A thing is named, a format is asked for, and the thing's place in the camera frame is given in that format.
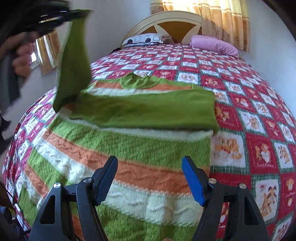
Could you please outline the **person's left hand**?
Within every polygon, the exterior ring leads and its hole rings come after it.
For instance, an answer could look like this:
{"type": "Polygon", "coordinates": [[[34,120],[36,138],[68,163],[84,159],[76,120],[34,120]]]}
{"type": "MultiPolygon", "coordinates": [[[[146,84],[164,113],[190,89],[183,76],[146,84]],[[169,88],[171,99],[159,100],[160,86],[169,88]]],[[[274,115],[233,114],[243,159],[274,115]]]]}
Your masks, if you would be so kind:
{"type": "Polygon", "coordinates": [[[22,32],[9,37],[1,45],[1,60],[12,49],[16,49],[16,57],[12,61],[12,68],[16,75],[28,78],[31,73],[30,62],[33,52],[33,42],[39,37],[37,32],[22,32]]]}

